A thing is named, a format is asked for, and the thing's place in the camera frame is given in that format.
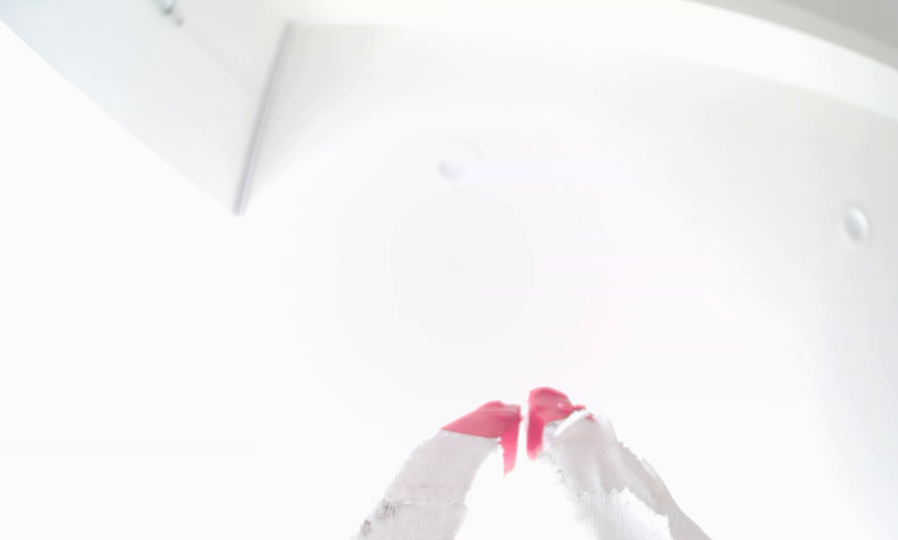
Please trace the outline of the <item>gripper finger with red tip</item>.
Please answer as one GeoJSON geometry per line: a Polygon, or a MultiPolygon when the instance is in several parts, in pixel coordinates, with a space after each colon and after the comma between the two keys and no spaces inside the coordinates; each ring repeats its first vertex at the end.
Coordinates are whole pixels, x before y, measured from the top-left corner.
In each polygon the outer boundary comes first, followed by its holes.
{"type": "Polygon", "coordinates": [[[355,533],[356,539],[455,539],[487,460],[516,465],[522,408],[492,400],[443,425],[414,448],[355,533]]]}
{"type": "Polygon", "coordinates": [[[527,413],[527,457],[550,470],[589,539],[709,539],[607,418],[546,386],[529,391],[527,413]]]}

